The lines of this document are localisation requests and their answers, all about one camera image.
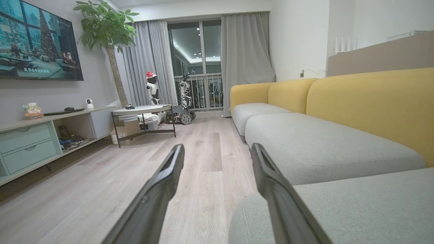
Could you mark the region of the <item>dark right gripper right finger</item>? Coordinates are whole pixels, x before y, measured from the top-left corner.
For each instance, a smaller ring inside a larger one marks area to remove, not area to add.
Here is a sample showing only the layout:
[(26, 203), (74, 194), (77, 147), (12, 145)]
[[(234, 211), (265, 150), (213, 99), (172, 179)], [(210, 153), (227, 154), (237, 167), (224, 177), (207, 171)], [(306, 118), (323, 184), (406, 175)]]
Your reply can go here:
[(330, 244), (313, 213), (261, 144), (251, 146), (251, 158), (257, 189), (268, 204), (276, 243)]

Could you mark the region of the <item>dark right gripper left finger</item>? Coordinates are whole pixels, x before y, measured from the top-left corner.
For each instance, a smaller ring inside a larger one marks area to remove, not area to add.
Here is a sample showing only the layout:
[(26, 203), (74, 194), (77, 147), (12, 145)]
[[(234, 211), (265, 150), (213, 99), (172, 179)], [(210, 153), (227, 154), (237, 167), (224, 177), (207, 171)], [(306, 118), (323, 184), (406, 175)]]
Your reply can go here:
[(183, 169), (184, 145), (175, 145), (104, 238), (104, 244), (157, 244)]

